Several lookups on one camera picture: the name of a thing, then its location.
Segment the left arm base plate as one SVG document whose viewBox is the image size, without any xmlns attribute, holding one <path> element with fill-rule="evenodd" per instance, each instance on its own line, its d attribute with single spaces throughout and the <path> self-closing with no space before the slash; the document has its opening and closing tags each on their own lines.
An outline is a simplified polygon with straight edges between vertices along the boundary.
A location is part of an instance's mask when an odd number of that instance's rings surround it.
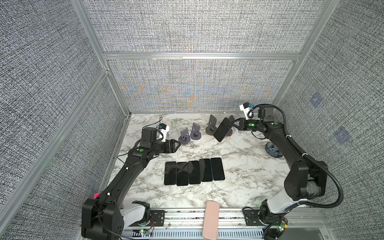
<svg viewBox="0 0 384 240">
<path fill-rule="evenodd" d="M 124 218 L 124 228 L 128 227 L 144 227 L 149 228 L 152 225 L 155 227 L 163 227 L 165 221 L 165 211 L 164 210 L 150 210 L 145 211 L 143 218 L 141 220 L 136 220 L 138 217 L 141 217 L 139 210 L 132 211 L 123 211 L 121 210 L 122 216 Z"/>
</svg>

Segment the phone with purple case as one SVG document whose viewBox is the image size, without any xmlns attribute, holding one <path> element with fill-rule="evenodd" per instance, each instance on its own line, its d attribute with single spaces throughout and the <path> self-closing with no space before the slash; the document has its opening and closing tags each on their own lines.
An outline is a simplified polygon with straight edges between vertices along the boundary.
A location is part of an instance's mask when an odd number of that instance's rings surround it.
<svg viewBox="0 0 384 240">
<path fill-rule="evenodd" d="M 177 162 L 165 163 L 164 185 L 175 185 L 177 182 Z"/>
</svg>

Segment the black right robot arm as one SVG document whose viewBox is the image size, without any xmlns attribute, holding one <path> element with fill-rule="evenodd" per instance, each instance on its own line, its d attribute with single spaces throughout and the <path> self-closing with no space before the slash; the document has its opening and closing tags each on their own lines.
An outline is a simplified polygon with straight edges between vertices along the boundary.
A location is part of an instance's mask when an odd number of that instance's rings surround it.
<svg viewBox="0 0 384 240">
<path fill-rule="evenodd" d="M 263 224 L 271 224 L 293 208 L 325 194 L 328 169 L 325 162 L 317 164 L 307 159 L 307 153 L 298 146 L 288 133 L 285 123 L 276 122 L 274 106 L 260 105 L 259 119 L 238 118 L 231 120 L 240 131 L 258 131 L 270 140 L 282 153 L 290 168 L 284 181 L 284 189 L 272 198 L 264 200 L 259 216 Z"/>
</svg>

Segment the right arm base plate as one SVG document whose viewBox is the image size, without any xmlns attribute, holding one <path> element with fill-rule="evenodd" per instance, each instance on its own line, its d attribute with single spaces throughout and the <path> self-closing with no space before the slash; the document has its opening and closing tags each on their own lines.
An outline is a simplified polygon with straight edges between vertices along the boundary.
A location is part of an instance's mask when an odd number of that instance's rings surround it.
<svg viewBox="0 0 384 240">
<path fill-rule="evenodd" d="M 270 214 L 267 210 L 262 209 L 262 213 L 260 214 L 259 209 L 254 209 L 251 207 L 242 208 L 242 213 L 244 216 L 244 220 L 246 226 L 268 226 L 268 225 L 277 225 L 278 222 L 285 218 L 287 213 L 283 214 Z"/>
</svg>

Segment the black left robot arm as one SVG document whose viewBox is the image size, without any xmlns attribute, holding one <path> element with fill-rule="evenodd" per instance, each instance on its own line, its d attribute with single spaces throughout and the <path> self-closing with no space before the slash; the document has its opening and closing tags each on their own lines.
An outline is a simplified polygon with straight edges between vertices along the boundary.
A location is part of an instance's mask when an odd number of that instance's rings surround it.
<svg viewBox="0 0 384 240">
<path fill-rule="evenodd" d="M 128 190 L 148 163 L 160 154 L 173 154 L 181 146 L 175 139 L 167 140 L 157 128 L 142 129 L 142 137 L 128 151 L 128 157 L 111 183 L 95 198 L 82 206 L 82 237 L 91 240 L 118 240 L 123 236 L 124 218 L 120 212 Z"/>
</svg>

